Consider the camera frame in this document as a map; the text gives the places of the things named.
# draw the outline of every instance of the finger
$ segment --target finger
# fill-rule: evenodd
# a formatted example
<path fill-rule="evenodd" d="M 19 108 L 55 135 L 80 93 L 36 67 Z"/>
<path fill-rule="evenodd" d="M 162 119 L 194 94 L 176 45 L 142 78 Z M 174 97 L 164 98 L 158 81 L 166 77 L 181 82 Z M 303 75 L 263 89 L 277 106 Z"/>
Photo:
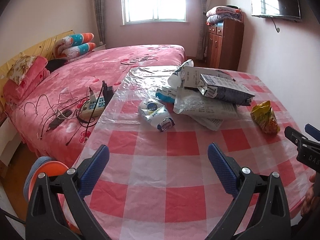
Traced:
<path fill-rule="evenodd" d="M 311 210 L 311 206 L 304 206 L 302 209 L 301 209 L 301 216 L 305 216 L 307 215 Z"/>
<path fill-rule="evenodd" d="M 306 208 L 308 207 L 306 201 L 303 202 L 302 208 L 301 208 L 301 216 L 303 217 L 306 214 Z"/>
<path fill-rule="evenodd" d="M 314 183 L 315 180 L 316 180 L 316 174 L 311 175 L 309 180 L 310 180 L 311 183 Z"/>
<path fill-rule="evenodd" d="M 311 210 L 315 210 L 319 204 L 319 201 L 320 201 L 320 197 L 315 197 L 312 199 L 311 201 Z"/>
<path fill-rule="evenodd" d="M 311 205 L 311 201 L 314 197 L 313 186 L 311 186 L 306 192 L 306 203 L 307 205 Z"/>

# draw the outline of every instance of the curtain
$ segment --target curtain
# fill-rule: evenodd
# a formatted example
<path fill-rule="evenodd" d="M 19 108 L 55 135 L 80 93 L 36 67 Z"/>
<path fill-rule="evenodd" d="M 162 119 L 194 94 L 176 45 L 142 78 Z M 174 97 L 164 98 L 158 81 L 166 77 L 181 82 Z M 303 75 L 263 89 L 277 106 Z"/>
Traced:
<path fill-rule="evenodd" d="M 105 0 L 93 0 L 100 42 L 106 44 L 105 36 Z"/>
<path fill-rule="evenodd" d="M 198 40 L 198 49 L 197 49 L 197 59 L 203 59 L 204 54 L 204 36 L 205 36 L 205 24 L 207 22 L 206 10 L 207 10 L 207 0 L 201 0 L 202 5 L 202 16 L 201 16 L 201 26 L 200 26 L 200 34 Z"/>

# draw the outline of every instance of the table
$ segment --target table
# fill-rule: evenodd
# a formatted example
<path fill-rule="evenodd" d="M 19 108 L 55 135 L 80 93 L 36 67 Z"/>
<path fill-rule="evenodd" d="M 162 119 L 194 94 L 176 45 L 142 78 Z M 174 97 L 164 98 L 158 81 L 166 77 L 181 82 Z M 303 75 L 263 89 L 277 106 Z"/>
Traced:
<path fill-rule="evenodd" d="M 278 171 L 294 213 L 313 172 L 296 160 L 296 147 L 284 137 L 286 126 L 298 127 L 281 102 L 256 76 L 225 71 L 255 92 L 252 105 L 271 101 L 281 127 L 278 135 L 260 130 L 250 117 L 251 107 L 239 107 L 238 120 L 225 120 L 219 131 L 210 131 L 186 115 L 175 114 L 170 104 L 167 108 L 176 125 L 159 132 L 139 116 L 138 106 L 154 97 L 157 88 L 167 86 L 176 68 L 133 68 L 74 165 L 91 157 L 101 144 L 109 147 L 109 163 L 85 198 L 105 231 L 114 240 L 205 239 L 232 200 L 208 160 L 212 142 L 255 173 Z M 238 232 L 249 222 L 256 200 L 255 194 Z M 72 222 L 66 205 L 64 212 Z"/>

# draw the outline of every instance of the cabinet drawer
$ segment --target cabinet drawer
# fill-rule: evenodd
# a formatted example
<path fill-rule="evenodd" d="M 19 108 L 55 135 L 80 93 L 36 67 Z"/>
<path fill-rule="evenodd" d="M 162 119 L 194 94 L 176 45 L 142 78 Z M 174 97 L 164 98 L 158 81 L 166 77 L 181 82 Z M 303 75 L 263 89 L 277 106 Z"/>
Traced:
<path fill-rule="evenodd" d="M 217 34 L 217 27 L 216 26 L 209 26 L 208 31 L 209 31 L 209 33 Z"/>
<path fill-rule="evenodd" d="M 222 36 L 223 27 L 222 26 L 218 26 L 216 28 L 217 28 L 217 35 Z"/>

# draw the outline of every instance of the pink wall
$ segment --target pink wall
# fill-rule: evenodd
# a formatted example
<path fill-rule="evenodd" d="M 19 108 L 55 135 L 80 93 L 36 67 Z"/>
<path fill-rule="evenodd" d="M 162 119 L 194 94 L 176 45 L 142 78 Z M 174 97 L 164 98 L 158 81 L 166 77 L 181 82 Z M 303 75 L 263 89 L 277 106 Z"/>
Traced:
<path fill-rule="evenodd" d="M 124 25 L 121 0 L 106 0 L 106 43 L 108 48 L 142 44 L 177 44 L 195 57 L 201 24 L 200 0 L 187 0 L 187 23 L 157 22 Z"/>
<path fill-rule="evenodd" d="M 251 16 L 250 0 L 225 0 L 246 14 L 239 71 L 258 76 L 282 102 L 301 130 L 320 128 L 320 24 L 305 0 L 302 23 Z"/>
<path fill-rule="evenodd" d="M 0 17 L 0 65 L 59 33 L 96 35 L 92 8 L 92 0 L 11 0 Z"/>

